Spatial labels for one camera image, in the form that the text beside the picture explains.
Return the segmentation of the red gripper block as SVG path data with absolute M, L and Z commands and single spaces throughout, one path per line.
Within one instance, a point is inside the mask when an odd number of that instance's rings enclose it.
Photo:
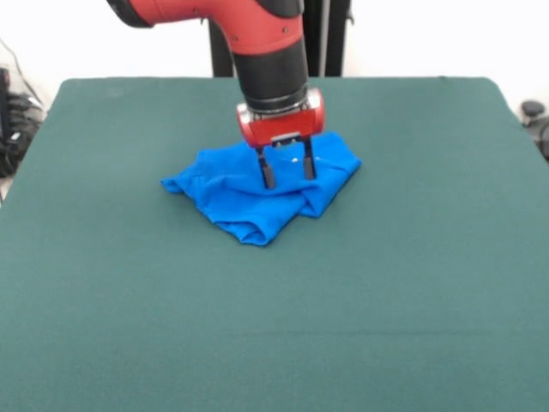
M 303 166 L 306 179 L 317 177 L 313 147 L 310 137 L 321 133 L 325 125 L 325 106 L 319 88 L 307 91 L 305 100 L 289 112 L 259 114 L 245 103 L 237 105 L 239 129 L 246 143 L 256 149 L 263 184 L 266 189 L 275 188 L 275 176 L 267 162 L 264 147 L 286 144 L 303 137 Z

